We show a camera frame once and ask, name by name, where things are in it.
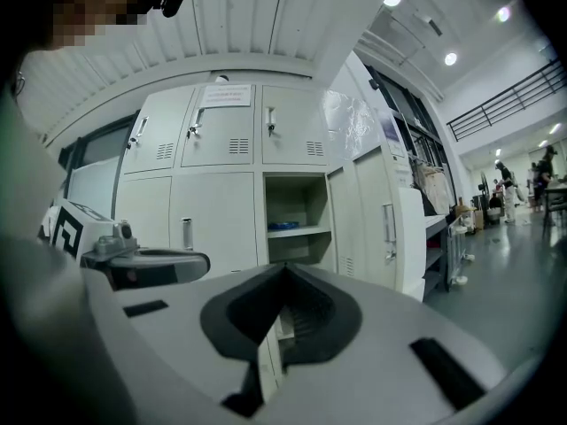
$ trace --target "black slot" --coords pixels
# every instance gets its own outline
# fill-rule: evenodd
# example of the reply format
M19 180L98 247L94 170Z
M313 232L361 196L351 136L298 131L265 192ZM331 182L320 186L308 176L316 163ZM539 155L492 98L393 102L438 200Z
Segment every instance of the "black slot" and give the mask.
M135 316L145 315L147 313L157 312L158 310L162 310L164 308L168 308L164 301L151 301L151 302L144 302L143 304L136 304L136 305L128 305L124 307L124 313L129 318L133 318Z
M410 347L457 411L485 394L484 389L434 338L420 338Z

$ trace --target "plastic wrap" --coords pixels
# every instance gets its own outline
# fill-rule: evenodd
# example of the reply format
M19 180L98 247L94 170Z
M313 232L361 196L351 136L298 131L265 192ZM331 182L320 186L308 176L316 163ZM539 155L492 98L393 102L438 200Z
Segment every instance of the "plastic wrap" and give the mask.
M377 122L364 101L327 91L323 109L329 130L332 166L356 158L380 144Z

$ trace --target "cabinet handle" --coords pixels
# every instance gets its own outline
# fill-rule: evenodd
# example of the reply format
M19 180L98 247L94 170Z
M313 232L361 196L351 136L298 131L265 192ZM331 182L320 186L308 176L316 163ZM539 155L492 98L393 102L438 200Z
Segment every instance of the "cabinet handle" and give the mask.
M144 117L144 119L142 120L142 123L140 123L140 127L138 128L138 133L136 134L136 137L139 138L143 135L144 131L145 131L145 127L148 124L148 117Z
M274 118L274 107L264 108L264 121L268 128L268 137L272 136L272 132L276 129L276 119Z
M186 251L193 250L193 225L189 217L181 219L181 231L183 236L183 248Z
M189 130L187 131L187 138L190 138L191 134L197 135L197 129L203 127L203 123L201 123L203 113L205 113L204 108L198 109L197 116L195 117L195 122L189 127Z
M382 205L384 221L384 241L387 243L396 242L396 224L393 219L393 204Z

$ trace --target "cabinet door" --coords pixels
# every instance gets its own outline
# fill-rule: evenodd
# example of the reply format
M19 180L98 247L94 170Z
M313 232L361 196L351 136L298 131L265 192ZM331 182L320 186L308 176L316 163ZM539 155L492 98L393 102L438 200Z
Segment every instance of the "cabinet door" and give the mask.
M191 219L193 249L211 260L206 279L258 266L253 195L252 173L174 177L172 248L183 248L182 219Z
M198 102L205 89L201 89ZM185 136L182 166L251 164L254 109L248 107L195 107L186 128L196 133Z
M358 263L355 263L353 247L353 231L356 221L352 213L356 212L349 194L346 172L339 168L328 176L333 218L335 221L335 239L338 257L338 273L349 277L357 277Z
M327 165L326 127L321 120L318 95L280 87L262 90L264 164Z
M353 165L364 216L362 228L367 275L371 282L394 289L396 258L392 251L395 250L395 223L384 154L376 148L356 159Z
M169 247L171 177L122 181L116 193L115 220L126 219L143 247Z
M174 164L179 134L193 95L193 87L167 89L145 100L130 134L131 143L122 161L122 172L130 174Z

